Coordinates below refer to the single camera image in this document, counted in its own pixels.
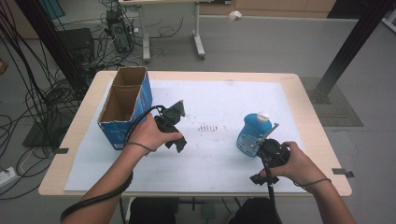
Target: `hand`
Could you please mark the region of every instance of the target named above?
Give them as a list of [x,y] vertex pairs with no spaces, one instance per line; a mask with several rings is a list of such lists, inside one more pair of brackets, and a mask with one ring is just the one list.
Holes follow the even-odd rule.
[[[272,176],[285,176],[299,185],[326,178],[326,175],[300,150],[295,142],[285,142],[282,145],[290,148],[290,158],[285,165],[271,168]],[[265,171],[261,171],[260,176],[265,177]]]
[[158,147],[166,142],[174,141],[181,138],[181,133],[163,133],[158,127],[157,123],[151,114],[146,116],[146,121],[141,122],[136,126],[132,132],[129,141],[139,143],[152,150],[156,150]]

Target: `blue bottle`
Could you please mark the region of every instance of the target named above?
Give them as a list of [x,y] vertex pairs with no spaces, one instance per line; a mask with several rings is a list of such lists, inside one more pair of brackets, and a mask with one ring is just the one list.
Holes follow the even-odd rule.
[[258,147],[253,147],[261,135],[267,133],[272,128],[269,115],[264,112],[249,114],[244,118],[245,126],[238,135],[236,145],[245,154],[255,157]]

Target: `blue cardboard box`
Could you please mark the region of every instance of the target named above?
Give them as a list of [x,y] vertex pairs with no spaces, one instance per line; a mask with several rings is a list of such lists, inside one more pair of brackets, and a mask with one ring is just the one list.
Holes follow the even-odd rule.
[[122,67],[114,77],[98,119],[111,146],[122,150],[132,122],[152,104],[146,67]]

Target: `white bottle cap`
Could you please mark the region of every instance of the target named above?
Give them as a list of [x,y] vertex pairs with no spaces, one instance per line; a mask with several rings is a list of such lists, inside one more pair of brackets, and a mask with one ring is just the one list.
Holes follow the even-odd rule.
[[262,112],[259,112],[259,113],[257,114],[257,120],[258,120],[259,122],[261,122],[261,123],[267,122],[268,119],[270,119],[270,115],[267,114],[267,113],[265,113],[265,112],[263,112],[263,111],[262,111]]

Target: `person's leg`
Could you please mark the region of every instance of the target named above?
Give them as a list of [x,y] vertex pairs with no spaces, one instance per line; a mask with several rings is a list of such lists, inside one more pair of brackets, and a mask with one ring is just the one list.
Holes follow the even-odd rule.
[[228,224],[276,224],[275,214],[267,198],[248,199]]
[[177,199],[135,198],[129,224],[175,224]]

